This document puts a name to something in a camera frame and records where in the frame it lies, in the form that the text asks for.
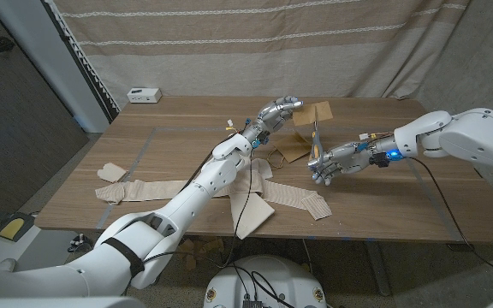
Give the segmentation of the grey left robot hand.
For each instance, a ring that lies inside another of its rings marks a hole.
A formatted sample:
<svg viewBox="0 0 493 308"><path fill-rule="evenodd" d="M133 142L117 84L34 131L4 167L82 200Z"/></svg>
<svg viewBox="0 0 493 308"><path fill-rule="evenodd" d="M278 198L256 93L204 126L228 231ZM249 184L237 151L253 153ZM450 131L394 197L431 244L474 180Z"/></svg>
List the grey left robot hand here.
<svg viewBox="0 0 493 308"><path fill-rule="evenodd" d="M303 106L296 97L281 97L266 104L252 124L256 131L256 140L264 143L270 134L278 131L293 116L294 110Z"/></svg>

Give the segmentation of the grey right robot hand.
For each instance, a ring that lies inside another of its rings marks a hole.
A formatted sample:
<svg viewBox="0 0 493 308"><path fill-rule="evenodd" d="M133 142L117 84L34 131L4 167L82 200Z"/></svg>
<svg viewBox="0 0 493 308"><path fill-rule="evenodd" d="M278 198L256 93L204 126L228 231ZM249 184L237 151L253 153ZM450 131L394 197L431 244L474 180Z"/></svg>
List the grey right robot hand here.
<svg viewBox="0 0 493 308"><path fill-rule="evenodd" d="M360 146L360 142L338 145L311 159L307 167L313 172L312 179L329 186L337 175L356 173L368 167L371 153L366 149L360 151Z"/></svg>

